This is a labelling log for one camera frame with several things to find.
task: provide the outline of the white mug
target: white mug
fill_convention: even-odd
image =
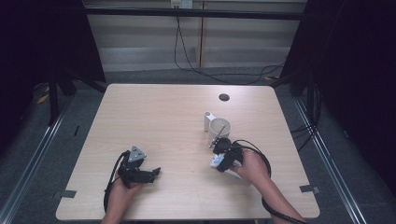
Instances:
[[[216,118],[210,112],[205,113],[205,132],[209,132],[208,144],[211,147],[216,136],[228,137],[231,131],[231,123],[227,119]]]

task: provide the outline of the person's right hand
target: person's right hand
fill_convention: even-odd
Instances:
[[[247,182],[256,185],[258,180],[269,179],[267,167],[262,157],[248,149],[243,149],[244,162],[242,166],[231,166],[230,170],[239,174]]]

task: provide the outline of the wall socket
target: wall socket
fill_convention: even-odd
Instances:
[[[192,0],[171,0],[171,8],[192,9]]]

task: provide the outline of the wooden table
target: wooden table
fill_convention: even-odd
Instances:
[[[223,102],[222,93],[230,96]],[[161,167],[153,184],[134,198],[125,219],[254,219],[270,215],[253,186],[210,168],[204,132],[209,111],[233,126],[230,139],[246,139],[271,162],[272,179],[303,217],[317,217],[318,205],[290,131],[270,87],[112,84],[107,88],[67,188],[60,220],[97,220],[105,212],[104,189],[121,152],[137,146],[147,153],[141,166]]]

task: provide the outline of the light wood surface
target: light wood surface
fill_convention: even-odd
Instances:
[[[219,95],[230,95],[222,102]],[[290,131],[270,87],[113,84],[107,88],[62,198],[60,220],[95,220],[105,214],[104,189],[118,156],[137,146],[142,170],[161,167],[153,184],[134,198],[126,219],[253,219],[269,217],[261,195],[245,181],[210,168],[205,112],[229,120],[230,139],[245,139],[267,156],[272,178],[303,217],[318,205]]]

